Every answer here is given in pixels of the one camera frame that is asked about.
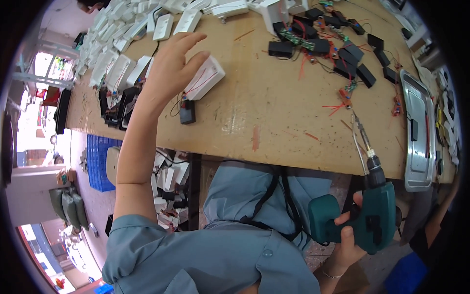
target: bracelet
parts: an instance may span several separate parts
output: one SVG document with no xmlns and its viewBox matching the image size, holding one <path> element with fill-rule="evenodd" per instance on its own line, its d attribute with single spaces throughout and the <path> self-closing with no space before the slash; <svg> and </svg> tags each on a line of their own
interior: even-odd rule
<svg viewBox="0 0 470 294">
<path fill-rule="evenodd" d="M 341 276 L 330 276 L 330 275 L 327 274 L 324 270 L 321 270 L 321 272 L 322 272 L 325 276 L 327 276 L 328 278 L 340 278 L 340 277 L 342 277 L 342 276 L 344 275 L 344 274 L 343 274 L 343 275 L 341 275 Z"/>
</svg>

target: shirt button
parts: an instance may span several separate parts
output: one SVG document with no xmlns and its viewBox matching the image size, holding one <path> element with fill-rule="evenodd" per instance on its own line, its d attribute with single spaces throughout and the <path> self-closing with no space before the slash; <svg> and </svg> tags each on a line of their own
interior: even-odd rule
<svg viewBox="0 0 470 294">
<path fill-rule="evenodd" d="M 264 257 L 271 257 L 271 256 L 273 256 L 273 251 L 267 249 L 267 250 L 263 251 L 263 256 Z"/>
</svg>

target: human hand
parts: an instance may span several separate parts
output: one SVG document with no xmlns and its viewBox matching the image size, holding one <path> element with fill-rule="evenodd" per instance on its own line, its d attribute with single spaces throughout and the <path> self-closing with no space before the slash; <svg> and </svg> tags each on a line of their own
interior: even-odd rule
<svg viewBox="0 0 470 294">
<path fill-rule="evenodd" d="M 354 193 L 352 196 L 354 202 L 362 207 L 362 194 Z M 341 225 L 349 220 L 350 212 L 341 214 L 335 219 L 336 225 Z M 329 275 L 341 276 L 353 263 L 361 259 L 366 254 L 359 246 L 354 243 L 354 232 L 351 226 L 345 226 L 341 230 L 341 243 L 336 243 L 333 254 L 328 259 Z"/>
<path fill-rule="evenodd" d="M 201 32 L 179 32 L 171 37 L 165 47 L 155 55 L 149 77 L 142 89 L 145 95 L 139 95 L 137 101 L 140 102 L 142 96 L 146 107 L 155 108 L 159 105 L 164 107 L 183 91 L 209 57 L 210 52 L 196 53 L 187 63 L 185 54 L 206 37 L 207 35 Z"/>
</svg>

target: blue plastic crate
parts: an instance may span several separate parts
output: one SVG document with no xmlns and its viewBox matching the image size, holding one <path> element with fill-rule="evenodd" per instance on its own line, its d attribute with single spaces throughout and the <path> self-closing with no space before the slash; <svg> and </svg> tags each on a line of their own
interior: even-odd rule
<svg viewBox="0 0 470 294">
<path fill-rule="evenodd" d="M 106 156 L 108 148 L 121 146 L 122 141 L 95 135 L 86 138 L 86 160 L 90 187 L 101 192 L 115 190 L 106 176 Z"/>
<path fill-rule="evenodd" d="M 96 294 L 114 294 L 114 289 L 113 286 L 109 284 L 104 284 L 101 287 L 96 288 L 94 292 Z"/>
</svg>

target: window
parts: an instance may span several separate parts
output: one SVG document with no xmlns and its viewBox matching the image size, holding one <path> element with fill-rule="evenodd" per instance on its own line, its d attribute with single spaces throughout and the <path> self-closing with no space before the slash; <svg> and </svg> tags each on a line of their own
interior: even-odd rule
<svg viewBox="0 0 470 294">
<path fill-rule="evenodd" d="M 38 241 L 37 241 L 37 240 L 28 241 L 28 244 L 29 244 L 31 250 L 32 250 L 35 254 L 42 253 L 41 247 L 39 247 L 39 244 L 38 244 Z"/>
</svg>

